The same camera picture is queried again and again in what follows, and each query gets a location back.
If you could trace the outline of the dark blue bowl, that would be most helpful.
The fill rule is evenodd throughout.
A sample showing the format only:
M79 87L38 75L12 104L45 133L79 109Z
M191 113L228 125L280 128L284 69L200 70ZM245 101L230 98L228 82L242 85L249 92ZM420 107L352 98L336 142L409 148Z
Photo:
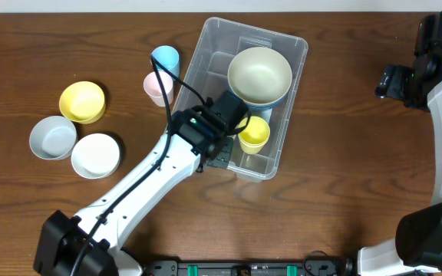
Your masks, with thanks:
M287 93L266 93L257 92L250 94L240 94L239 97L251 110L269 110L282 103L287 98Z

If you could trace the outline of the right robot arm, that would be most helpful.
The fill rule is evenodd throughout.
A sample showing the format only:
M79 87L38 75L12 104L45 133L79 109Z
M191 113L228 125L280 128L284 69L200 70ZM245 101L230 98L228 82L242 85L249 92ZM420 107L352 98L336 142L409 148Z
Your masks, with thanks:
M358 252L359 275L442 272L442 11L421 20L410 67L389 64L375 89L380 98L430 113L435 184L430 206L403 217L393 239Z

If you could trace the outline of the light blue cup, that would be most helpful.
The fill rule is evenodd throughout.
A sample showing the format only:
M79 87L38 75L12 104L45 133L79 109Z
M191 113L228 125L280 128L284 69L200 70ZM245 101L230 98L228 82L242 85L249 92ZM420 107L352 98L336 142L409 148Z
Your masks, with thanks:
M176 77L180 76L180 54L179 52L169 46L162 45L152 51L152 55L171 73Z

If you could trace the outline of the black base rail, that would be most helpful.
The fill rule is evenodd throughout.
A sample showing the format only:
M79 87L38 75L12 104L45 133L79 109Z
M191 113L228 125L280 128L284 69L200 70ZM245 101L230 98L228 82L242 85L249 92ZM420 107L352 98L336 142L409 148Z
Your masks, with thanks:
M145 276L356 276L352 259L316 256L295 262L155 261Z

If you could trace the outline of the pink cup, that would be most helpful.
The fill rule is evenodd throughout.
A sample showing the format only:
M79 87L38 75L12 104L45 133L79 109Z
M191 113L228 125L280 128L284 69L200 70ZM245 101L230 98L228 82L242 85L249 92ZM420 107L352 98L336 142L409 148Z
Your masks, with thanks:
M166 92L168 104L172 104L173 78L164 71L159 71L159 75L160 79L162 80L164 90ZM162 91L160 89L160 84L157 80L155 72L151 72L145 77L143 81L143 88L146 94L158 107L165 107Z

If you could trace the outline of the beige bowl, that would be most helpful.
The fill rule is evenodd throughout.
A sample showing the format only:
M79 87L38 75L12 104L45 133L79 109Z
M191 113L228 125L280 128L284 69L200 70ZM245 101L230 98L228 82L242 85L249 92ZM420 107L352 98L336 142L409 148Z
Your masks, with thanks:
M238 97L259 91L285 94L292 85L292 69L279 52L254 47L239 52L232 59L227 78L230 90Z

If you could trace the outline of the white label in container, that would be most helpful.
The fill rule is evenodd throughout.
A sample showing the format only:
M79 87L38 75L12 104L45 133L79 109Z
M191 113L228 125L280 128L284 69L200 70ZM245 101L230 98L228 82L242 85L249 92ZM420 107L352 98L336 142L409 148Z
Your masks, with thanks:
M269 123L272 115L272 109L264 110L259 113L259 116L264 119L265 122Z

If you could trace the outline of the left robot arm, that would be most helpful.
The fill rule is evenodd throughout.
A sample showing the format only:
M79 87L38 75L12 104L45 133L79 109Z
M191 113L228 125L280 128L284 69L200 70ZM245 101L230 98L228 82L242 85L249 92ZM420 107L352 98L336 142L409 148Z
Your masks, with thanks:
M141 275L124 242L148 212L226 140L241 131L250 110L224 91L185 110L168 114L167 131L114 188L73 217L57 210L43 224L33 264L40 275Z

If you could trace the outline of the grey bowl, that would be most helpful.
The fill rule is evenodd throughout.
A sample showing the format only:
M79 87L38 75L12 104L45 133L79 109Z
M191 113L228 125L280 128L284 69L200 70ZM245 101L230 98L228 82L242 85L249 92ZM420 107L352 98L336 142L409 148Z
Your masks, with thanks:
M31 151L40 159L68 158L78 141L75 125L62 116L50 116L39 121L29 137Z

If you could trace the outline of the yellow bowl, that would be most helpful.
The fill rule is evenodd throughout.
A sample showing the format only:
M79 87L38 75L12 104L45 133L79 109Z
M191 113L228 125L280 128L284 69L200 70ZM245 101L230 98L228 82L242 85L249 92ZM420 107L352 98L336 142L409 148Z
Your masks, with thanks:
M71 84L59 99L61 114L75 123L94 123L103 116L105 108L104 91L90 81Z

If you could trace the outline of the white bowl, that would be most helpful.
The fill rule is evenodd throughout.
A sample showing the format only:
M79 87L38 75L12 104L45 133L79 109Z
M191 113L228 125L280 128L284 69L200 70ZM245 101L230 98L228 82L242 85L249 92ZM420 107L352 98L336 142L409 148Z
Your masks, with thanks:
M74 171L85 179L102 179L120 164L117 141L103 133L93 133L79 140L71 154Z

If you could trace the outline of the yellow cup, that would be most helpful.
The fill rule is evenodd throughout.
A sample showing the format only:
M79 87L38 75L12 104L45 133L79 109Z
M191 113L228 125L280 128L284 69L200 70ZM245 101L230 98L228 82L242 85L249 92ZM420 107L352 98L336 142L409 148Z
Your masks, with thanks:
M246 154L249 154L249 155L257 154L258 152L260 152L262 150L262 148L266 144L266 142L252 144L252 143L247 143L244 140L240 140L239 143L240 143L242 151Z
M269 124L261 117L252 116L250 120L244 118L239 123L239 127L244 127L244 130L238 136L245 143L259 145L269 140Z

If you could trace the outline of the clear plastic storage container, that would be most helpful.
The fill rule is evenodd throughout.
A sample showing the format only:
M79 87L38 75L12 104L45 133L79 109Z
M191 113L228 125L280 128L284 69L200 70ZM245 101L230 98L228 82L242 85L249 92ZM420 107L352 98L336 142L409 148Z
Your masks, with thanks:
M287 98L272 108L269 127L271 134L262 150L254 155L242 151L239 141L228 140L223 151L209 166L236 173L240 179L261 182L271 179L279 166L285 135L299 81L308 52L308 43L300 37L244 25L223 18L208 18L203 26L195 51L183 81L203 98L217 99L229 89L229 63L247 48L271 48L282 54L292 69L292 85Z

